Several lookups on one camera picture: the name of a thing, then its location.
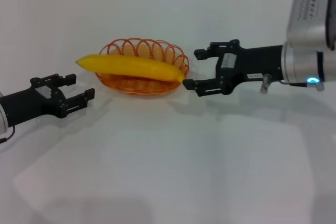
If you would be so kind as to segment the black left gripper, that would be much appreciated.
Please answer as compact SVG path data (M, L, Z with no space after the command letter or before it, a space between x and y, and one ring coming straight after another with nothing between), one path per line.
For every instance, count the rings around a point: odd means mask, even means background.
M95 89L66 99L60 87L76 83L77 76L72 73L62 77L58 74L44 78L32 78L31 86L1 98L1 106L9 127L37 118L53 115L65 118L68 114L84 109L95 98Z

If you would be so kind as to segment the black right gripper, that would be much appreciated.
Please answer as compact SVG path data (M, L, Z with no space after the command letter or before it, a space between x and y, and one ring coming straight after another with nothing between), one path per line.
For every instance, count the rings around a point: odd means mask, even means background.
M243 48L235 39L228 42L211 42L205 49L196 49L197 60L218 57L216 77L206 80L183 80L188 91L194 91L199 97L215 94L229 95L244 82L263 81L268 83L283 80L281 70L282 45Z

